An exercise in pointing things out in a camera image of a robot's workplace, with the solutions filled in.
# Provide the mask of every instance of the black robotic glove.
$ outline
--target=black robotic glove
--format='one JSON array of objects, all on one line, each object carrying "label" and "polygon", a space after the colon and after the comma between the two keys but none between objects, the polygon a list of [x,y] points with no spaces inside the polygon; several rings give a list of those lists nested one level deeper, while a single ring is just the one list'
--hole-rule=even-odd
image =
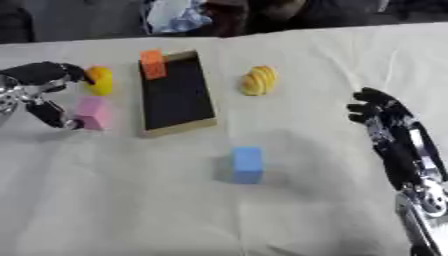
[{"label": "black robotic glove", "polygon": [[[367,126],[373,148],[382,158],[389,181],[396,190],[401,190],[407,183],[421,183],[422,153],[432,160],[442,180],[447,180],[436,146],[425,127],[405,106],[394,97],[372,88],[363,88],[353,97],[365,103],[348,105],[349,119]],[[416,148],[411,130],[420,132],[423,149]]]},{"label": "black robotic glove", "polygon": [[85,80],[90,84],[95,83],[81,67],[67,63],[59,64],[48,61],[0,70],[0,74],[13,78],[24,86],[45,85],[51,81],[64,78],[70,82]]},{"label": "black robotic glove", "polygon": [[[0,70],[0,77],[4,78],[0,91],[2,119],[6,120],[22,101],[26,104],[28,112],[51,127],[69,129],[83,127],[81,120],[70,119],[60,106],[42,98],[44,93],[66,89],[67,82],[84,80],[94,84],[94,81],[81,67],[66,63],[31,63]],[[37,86],[39,90],[30,93],[25,89],[30,86]]]}]

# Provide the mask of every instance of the person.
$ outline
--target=person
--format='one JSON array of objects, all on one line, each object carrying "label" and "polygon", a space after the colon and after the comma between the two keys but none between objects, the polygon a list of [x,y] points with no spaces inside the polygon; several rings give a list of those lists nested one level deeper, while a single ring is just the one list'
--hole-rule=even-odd
[{"label": "person", "polygon": [[0,0],[0,44],[34,41],[31,15],[10,0]]}]

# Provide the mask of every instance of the foam block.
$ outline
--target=foam block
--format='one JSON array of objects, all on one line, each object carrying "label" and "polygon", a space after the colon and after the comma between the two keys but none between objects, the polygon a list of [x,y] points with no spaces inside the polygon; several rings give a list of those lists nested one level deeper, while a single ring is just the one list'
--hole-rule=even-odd
[{"label": "foam block", "polygon": [[261,149],[239,147],[233,149],[232,182],[238,184],[257,184],[263,176]]},{"label": "foam block", "polygon": [[165,60],[160,50],[140,53],[140,62],[148,80],[166,77]]},{"label": "foam block", "polygon": [[108,119],[104,99],[98,96],[82,98],[76,108],[76,118],[84,121],[87,130],[104,130]]}]

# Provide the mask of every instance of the dark background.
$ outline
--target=dark background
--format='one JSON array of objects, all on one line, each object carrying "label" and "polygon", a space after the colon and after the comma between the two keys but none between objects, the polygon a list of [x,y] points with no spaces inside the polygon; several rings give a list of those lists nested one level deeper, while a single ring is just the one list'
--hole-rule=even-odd
[{"label": "dark background", "polygon": [[[147,36],[141,25],[142,1],[0,0],[0,43]],[[391,0],[384,13],[377,12],[379,0],[308,0],[306,8],[287,23],[270,21],[258,9],[242,4],[247,0],[218,2],[226,1],[233,4],[206,7],[206,13],[215,20],[213,25],[167,36],[229,37],[286,29],[448,21],[448,0]],[[23,13],[16,10],[8,14],[11,8],[6,7],[11,3],[22,7]],[[31,28],[32,36],[20,35],[18,29],[23,28]]]}]

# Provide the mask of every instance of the yellow bread toy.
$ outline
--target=yellow bread toy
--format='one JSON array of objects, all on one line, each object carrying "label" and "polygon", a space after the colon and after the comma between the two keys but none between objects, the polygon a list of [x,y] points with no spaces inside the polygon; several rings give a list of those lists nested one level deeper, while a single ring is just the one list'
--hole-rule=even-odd
[{"label": "yellow bread toy", "polygon": [[267,94],[274,89],[277,73],[268,66],[253,67],[249,74],[244,76],[241,91],[249,96]]},{"label": "yellow bread toy", "polygon": [[97,96],[106,96],[112,92],[112,71],[106,67],[93,66],[86,72],[95,81],[94,85],[86,84],[87,90]]}]

